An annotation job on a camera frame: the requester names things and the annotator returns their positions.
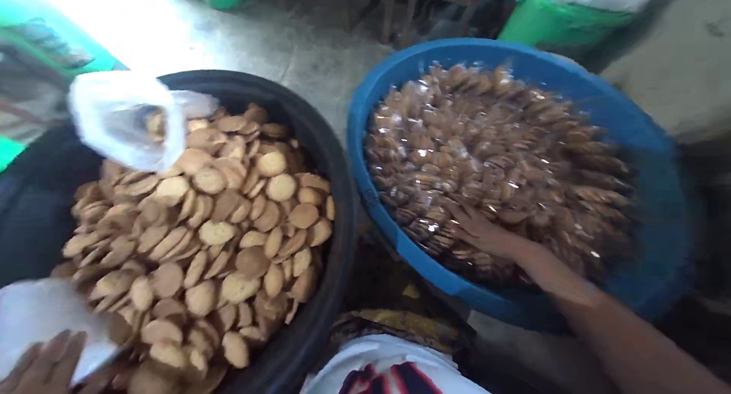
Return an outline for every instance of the clear plastic wrapper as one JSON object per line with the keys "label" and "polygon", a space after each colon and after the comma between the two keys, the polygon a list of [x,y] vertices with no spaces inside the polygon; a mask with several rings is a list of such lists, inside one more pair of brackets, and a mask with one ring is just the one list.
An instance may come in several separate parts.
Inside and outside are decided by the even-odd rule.
{"label": "clear plastic wrapper", "polygon": [[77,76],[69,108],[87,146],[124,166],[165,172],[185,149],[185,121],[218,107],[210,96],[170,92],[161,82],[135,72]]}
{"label": "clear plastic wrapper", "polygon": [[456,200],[598,276],[608,242],[626,242],[629,172],[571,103],[493,71],[433,65],[373,114],[364,151],[379,198],[409,237],[448,268],[498,284],[520,270],[455,239]]}

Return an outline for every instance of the person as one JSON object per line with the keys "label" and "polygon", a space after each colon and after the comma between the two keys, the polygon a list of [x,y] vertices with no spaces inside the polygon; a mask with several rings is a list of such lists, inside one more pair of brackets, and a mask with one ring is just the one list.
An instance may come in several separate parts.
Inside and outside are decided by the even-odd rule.
{"label": "person", "polygon": [[[572,330],[596,353],[623,394],[731,394],[723,381],[611,296],[572,272],[541,245],[490,223],[470,207],[448,206],[456,235],[487,254],[512,259],[552,298]],[[0,394],[65,394],[84,336],[62,335],[33,346],[0,383]],[[90,382],[82,394],[96,394]],[[478,394],[447,355],[392,335],[343,344],[300,394]]]}
{"label": "person", "polygon": [[[68,330],[45,345],[31,345],[0,381],[0,394],[68,394],[85,345],[86,333]],[[98,394],[107,386],[105,377],[104,373],[90,377],[78,394]]]}

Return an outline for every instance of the blue basin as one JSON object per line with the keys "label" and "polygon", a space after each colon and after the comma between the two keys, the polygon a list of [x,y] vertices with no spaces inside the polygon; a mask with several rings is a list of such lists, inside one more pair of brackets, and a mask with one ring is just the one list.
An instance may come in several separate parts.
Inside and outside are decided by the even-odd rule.
{"label": "blue basin", "polygon": [[476,38],[419,44],[385,59],[355,90],[348,117],[347,143],[362,202],[397,252],[434,286],[461,298],[473,309],[533,330],[557,330],[563,320],[547,296],[524,289],[483,287],[429,257],[398,227],[379,202],[362,152],[373,108],[393,85],[420,78],[432,62],[479,64],[494,69],[509,63],[517,79],[561,93],[589,112],[591,122],[608,129],[637,171],[635,202],[640,222],[633,227],[633,258],[613,267],[604,290],[647,320],[666,312],[691,289],[690,212],[681,187],[675,143],[626,96],[573,62],[526,46]]}

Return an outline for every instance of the wall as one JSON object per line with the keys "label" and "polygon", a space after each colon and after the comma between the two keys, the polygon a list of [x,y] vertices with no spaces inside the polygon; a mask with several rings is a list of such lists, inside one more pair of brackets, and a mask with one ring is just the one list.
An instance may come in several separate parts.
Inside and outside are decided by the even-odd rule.
{"label": "wall", "polygon": [[731,0],[672,0],[602,76],[682,140],[731,130]]}

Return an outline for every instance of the white plastic bag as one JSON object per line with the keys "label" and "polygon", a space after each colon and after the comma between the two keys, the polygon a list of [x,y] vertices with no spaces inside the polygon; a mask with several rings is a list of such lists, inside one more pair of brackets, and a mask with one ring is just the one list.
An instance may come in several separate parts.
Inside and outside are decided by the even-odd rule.
{"label": "white plastic bag", "polygon": [[87,333],[72,385],[122,350],[110,340],[109,316],[90,313],[84,297],[68,281],[43,278],[0,289],[0,380],[33,343],[45,343],[64,330]]}
{"label": "white plastic bag", "polygon": [[[185,150],[186,113],[212,114],[217,101],[195,92],[176,92],[135,72],[96,72],[77,76],[69,92],[69,109],[87,146],[124,166],[165,172]],[[156,141],[146,118],[161,112],[164,138]]]}

